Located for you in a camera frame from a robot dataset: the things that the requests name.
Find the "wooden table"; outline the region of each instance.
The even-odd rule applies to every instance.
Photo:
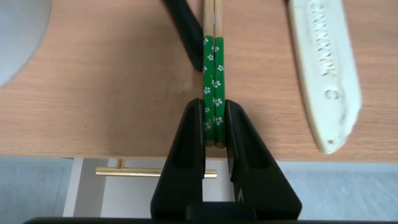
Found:
[[[201,20],[201,1],[190,4]],[[277,159],[398,161],[397,9],[345,1],[363,108],[346,145],[325,156],[305,117],[284,1],[225,2],[226,96]],[[42,45],[0,89],[0,154],[164,157],[201,79],[160,1],[53,1]]]

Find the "chopstick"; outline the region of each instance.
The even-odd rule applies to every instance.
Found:
[[[214,0],[205,0],[203,21],[203,101],[206,146],[215,145]]]
[[[216,147],[225,147],[225,82],[224,82],[224,38],[223,0],[215,0],[215,124]]]

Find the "brass drawer handle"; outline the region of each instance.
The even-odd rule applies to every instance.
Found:
[[[118,159],[116,167],[97,167],[96,175],[117,177],[160,177],[161,168],[129,168],[124,167],[124,159]],[[206,170],[205,178],[217,178],[217,170]]]

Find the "gray floor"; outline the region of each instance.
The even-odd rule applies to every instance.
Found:
[[[343,172],[350,165],[307,171],[291,164],[280,165],[303,203],[300,219],[398,221],[397,165]],[[0,223],[62,216],[71,168],[71,159],[1,158]]]
[[[61,217],[72,159],[0,158],[0,223]]]

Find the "clamp jaw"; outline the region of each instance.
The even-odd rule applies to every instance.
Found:
[[[205,122],[203,100],[183,113],[154,196],[158,220],[296,220],[302,204],[237,103],[226,100],[226,151],[236,202],[203,202]]]

